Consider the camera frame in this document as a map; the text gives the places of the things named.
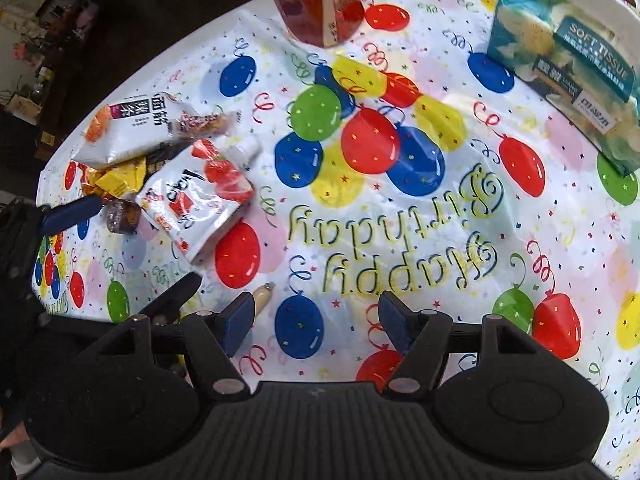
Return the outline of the small clear snack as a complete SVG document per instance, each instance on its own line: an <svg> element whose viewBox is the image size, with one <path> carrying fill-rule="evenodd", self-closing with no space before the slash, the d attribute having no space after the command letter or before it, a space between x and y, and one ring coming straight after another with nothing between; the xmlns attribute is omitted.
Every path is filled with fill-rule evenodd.
<svg viewBox="0 0 640 480"><path fill-rule="evenodd" d="M229 133L238 121L239 114L235 112L208 115L182 113L171 122L170 131L181 139L220 136Z"/></svg>

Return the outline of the white strawberry drink pouch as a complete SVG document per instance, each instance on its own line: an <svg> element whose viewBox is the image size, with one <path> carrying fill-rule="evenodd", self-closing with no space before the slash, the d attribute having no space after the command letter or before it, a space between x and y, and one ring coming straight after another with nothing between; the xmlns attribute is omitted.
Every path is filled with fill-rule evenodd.
<svg viewBox="0 0 640 480"><path fill-rule="evenodd" d="M254 196L246 172L261 151L256 136L222 148L198 139L146 180L136 203L193 261L208 242L229 231Z"/></svg>

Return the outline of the black sesame snack packet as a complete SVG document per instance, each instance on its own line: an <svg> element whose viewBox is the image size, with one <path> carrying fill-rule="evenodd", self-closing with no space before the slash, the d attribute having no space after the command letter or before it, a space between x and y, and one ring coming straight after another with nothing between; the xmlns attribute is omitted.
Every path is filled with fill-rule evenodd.
<svg viewBox="0 0 640 480"><path fill-rule="evenodd" d="M155 174L160 168L163 168L171 159L174 159L190 145L190 141L161 145L155 151L145 156L146 173Z"/></svg>

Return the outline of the blue soft tissue pack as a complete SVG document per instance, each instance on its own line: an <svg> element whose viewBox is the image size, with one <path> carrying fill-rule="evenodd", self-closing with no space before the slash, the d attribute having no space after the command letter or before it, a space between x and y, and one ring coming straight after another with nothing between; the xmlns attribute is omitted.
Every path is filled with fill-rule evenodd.
<svg viewBox="0 0 640 480"><path fill-rule="evenodd" d="M639 168L639 12L624 0L498 0L488 55L621 174Z"/></svg>

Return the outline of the red rice cracker bag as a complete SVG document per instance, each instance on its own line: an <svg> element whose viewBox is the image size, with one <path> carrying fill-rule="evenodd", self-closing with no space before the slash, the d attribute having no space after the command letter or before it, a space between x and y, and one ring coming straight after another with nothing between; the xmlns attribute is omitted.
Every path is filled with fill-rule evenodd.
<svg viewBox="0 0 640 480"><path fill-rule="evenodd" d="M103 190L96 184L96 182L101 179L103 172L81 164L79 164L78 167L81 169L80 187L82 194L85 196L91 194L101 196L103 194Z"/></svg>

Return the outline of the silver foil candy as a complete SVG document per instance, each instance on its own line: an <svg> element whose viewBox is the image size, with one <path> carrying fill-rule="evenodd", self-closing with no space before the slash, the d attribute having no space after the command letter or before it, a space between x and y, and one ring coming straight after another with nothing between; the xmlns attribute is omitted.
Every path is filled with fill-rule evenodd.
<svg viewBox="0 0 640 480"><path fill-rule="evenodd" d="M112 198L105 205L106 228L114 234L134 234L141 217L140 207L126 200Z"/></svg>

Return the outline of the white spicy strip bag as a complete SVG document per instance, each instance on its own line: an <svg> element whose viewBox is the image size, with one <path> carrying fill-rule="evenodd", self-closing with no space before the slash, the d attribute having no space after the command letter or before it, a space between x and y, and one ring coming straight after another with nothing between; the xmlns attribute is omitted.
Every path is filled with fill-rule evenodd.
<svg viewBox="0 0 640 480"><path fill-rule="evenodd" d="M103 105L90 120L73 160L104 169L177 141L176 123L196 110L167 92L130 96Z"/></svg>

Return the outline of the dark sideboard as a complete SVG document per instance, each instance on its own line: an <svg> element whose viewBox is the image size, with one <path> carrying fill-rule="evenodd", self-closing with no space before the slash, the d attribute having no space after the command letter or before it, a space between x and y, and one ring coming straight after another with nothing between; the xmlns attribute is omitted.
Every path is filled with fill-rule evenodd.
<svg viewBox="0 0 640 480"><path fill-rule="evenodd" d="M43 133L66 139L109 93L145 62L151 23L143 0L1 0L1 29L14 32L3 62L43 81L17 88L40 108Z"/></svg>

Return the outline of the yellow snack packet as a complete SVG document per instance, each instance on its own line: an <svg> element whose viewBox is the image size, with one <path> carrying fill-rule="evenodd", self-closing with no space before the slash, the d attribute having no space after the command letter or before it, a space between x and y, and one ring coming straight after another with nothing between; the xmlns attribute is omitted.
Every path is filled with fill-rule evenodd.
<svg viewBox="0 0 640 480"><path fill-rule="evenodd" d="M96 180L96 187L120 200L132 200L142 189L145 178L146 159L137 157L107 168Z"/></svg>

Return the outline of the balloon birthday tablecloth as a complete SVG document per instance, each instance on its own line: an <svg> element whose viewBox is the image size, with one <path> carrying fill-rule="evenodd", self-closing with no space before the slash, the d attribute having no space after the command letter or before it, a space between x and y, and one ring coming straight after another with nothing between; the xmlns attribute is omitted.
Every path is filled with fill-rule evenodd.
<svg viewBox="0 0 640 480"><path fill-rule="evenodd" d="M122 321L190 271L186 310L274 286L234 364L264 380L382 384L398 355L390 290L417 309L524 327L603 394L596 455L639 474L639 179L486 56L498 0L364 0L341 47L294 40L254 0L167 49L112 94L235 112L262 149L255 194L188 261L163 229L103 218L45 240L32 277L55 314Z"/></svg>

